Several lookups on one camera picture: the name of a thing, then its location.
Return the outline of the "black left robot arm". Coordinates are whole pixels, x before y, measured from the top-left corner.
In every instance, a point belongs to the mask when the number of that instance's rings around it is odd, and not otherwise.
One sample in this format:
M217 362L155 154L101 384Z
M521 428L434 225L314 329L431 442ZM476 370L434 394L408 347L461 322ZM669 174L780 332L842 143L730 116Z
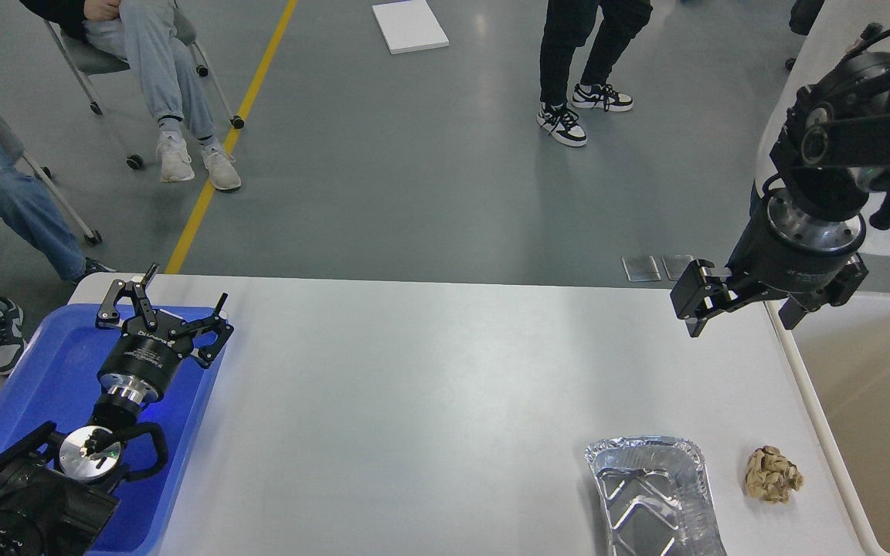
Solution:
M162 401L188 358L209 368L232 324L223 294L191 321L155 309L138 280L115 280L95 319L119 338L97 374L100 394L84 426L42 425L0 453L0 555L85 555L119 507L121 483L157 476L170 462L164 429L139 415Z

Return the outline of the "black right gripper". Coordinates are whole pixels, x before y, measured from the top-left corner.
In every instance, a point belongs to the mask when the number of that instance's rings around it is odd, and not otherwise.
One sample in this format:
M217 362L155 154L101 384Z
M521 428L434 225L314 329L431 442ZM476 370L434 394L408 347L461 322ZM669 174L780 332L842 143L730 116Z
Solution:
M752 210L727 267L705 259L686 266L670 299L689 337L708 320L762 299L787 298L778 310L791 331L822 306L845 305L861 287L868 268L859 249L865 241L862 215L843 222L812 217L787 191L771 191Z

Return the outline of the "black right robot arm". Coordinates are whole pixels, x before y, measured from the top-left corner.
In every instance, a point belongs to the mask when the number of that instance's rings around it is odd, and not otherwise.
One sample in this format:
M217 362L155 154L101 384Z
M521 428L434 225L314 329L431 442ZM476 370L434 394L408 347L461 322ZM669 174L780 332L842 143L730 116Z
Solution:
M836 67L798 89L769 154L782 187L763 183L725 266L693 260L671 289L690 337L760 300L782 300L778 316L793 330L858 291L868 227L890 229L890 53L871 50L889 36L869 24Z

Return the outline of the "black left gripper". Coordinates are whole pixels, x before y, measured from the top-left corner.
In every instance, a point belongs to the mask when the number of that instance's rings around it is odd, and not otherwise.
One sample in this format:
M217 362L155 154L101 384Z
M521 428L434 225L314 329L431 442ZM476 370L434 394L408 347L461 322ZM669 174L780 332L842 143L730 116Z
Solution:
M161 402L181 368L208 369L218 359L234 327L223 316L227 293L212 313L185 320L169 310L153 309L146 286L158 273L152 263L141 280L114 280L96 315L96 328L117 328L119 337L97 372L104 404ZM119 300L129 299L134 316L124 320Z

